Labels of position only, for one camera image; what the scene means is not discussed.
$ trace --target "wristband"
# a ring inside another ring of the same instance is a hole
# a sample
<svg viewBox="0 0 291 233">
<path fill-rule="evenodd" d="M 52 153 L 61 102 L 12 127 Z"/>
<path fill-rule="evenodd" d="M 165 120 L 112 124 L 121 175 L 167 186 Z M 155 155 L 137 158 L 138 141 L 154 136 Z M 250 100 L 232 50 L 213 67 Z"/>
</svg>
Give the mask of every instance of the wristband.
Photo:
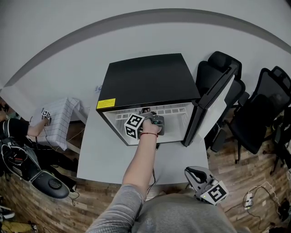
<svg viewBox="0 0 291 233">
<path fill-rule="evenodd" d="M 155 133 L 141 133 L 141 135 L 140 135 L 140 136 L 142 136 L 143 134 L 153 134 L 153 135 L 156 135 L 156 137 L 158 137 L 158 135 L 157 135 L 157 134 L 155 134 Z"/>
</svg>

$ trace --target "fridge door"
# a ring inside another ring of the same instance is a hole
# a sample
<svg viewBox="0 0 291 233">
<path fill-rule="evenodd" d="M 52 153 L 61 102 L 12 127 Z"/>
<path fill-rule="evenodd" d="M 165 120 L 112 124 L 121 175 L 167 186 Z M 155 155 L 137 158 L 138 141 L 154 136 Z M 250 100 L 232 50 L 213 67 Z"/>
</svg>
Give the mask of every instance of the fridge door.
<svg viewBox="0 0 291 233">
<path fill-rule="evenodd" d="M 186 136 L 182 141 L 185 147 L 193 142 L 194 137 L 203 140 L 222 115 L 226 108 L 224 99 L 232 84 L 236 69 L 236 65 L 230 65 L 199 102 L 193 102 L 196 110 L 193 111 Z"/>
</svg>

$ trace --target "hand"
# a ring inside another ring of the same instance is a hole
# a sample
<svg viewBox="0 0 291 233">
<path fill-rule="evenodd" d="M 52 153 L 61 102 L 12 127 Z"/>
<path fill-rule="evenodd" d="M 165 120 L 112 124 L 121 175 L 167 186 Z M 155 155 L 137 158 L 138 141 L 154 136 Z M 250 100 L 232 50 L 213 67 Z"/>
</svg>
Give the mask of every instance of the hand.
<svg viewBox="0 0 291 233">
<path fill-rule="evenodd" d="M 144 120 L 144 122 L 142 123 L 142 132 L 143 133 L 154 133 L 154 134 L 158 134 L 158 132 L 161 131 L 161 127 L 158 127 L 156 125 L 154 125 L 153 123 L 151 123 L 150 119 Z"/>
<path fill-rule="evenodd" d="M 44 117 L 44 119 L 42 119 L 45 123 L 45 126 L 48 125 L 50 123 L 49 119 L 47 119 L 46 117 Z"/>
</svg>

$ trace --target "sticker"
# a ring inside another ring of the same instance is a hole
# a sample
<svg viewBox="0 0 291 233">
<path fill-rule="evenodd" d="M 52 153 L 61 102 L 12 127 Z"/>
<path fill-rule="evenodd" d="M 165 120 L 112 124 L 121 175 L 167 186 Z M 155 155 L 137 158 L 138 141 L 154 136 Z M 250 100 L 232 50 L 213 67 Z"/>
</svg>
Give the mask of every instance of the sticker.
<svg viewBox="0 0 291 233">
<path fill-rule="evenodd" d="M 217 185 L 209 192 L 209 195 L 213 199 L 213 201 L 217 202 L 220 198 L 226 195 L 226 192 L 220 185 Z"/>
<path fill-rule="evenodd" d="M 126 134 L 127 134 L 128 136 L 137 139 L 137 137 L 136 137 L 136 133 L 135 133 L 135 130 L 134 130 L 134 129 L 129 128 L 129 127 L 127 127 L 127 126 L 125 127 L 125 129 L 126 129 Z"/>
<path fill-rule="evenodd" d="M 126 122 L 127 125 L 130 125 L 134 128 L 137 128 L 141 122 L 141 120 L 143 120 L 143 118 L 141 116 L 132 114 L 130 116 L 130 118 L 128 119 L 128 121 Z"/>
<path fill-rule="evenodd" d="M 98 101 L 97 108 L 105 108 L 105 107 L 114 107 L 115 105 L 115 98 L 109 100 L 100 100 Z"/>
</svg>

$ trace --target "white power adapter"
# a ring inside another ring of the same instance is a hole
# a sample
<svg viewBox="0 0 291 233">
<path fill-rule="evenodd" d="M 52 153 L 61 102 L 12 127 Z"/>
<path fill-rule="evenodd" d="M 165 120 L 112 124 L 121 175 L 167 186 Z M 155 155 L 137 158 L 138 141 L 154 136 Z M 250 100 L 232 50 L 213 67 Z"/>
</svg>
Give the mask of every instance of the white power adapter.
<svg viewBox="0 0 291 233">
<path fill-rule="evenodd" d="M 246 195 L 245 209 L 251 208 L 252 197 L 253 197 L 252 193 L 248 193 Z"/>
</svg>

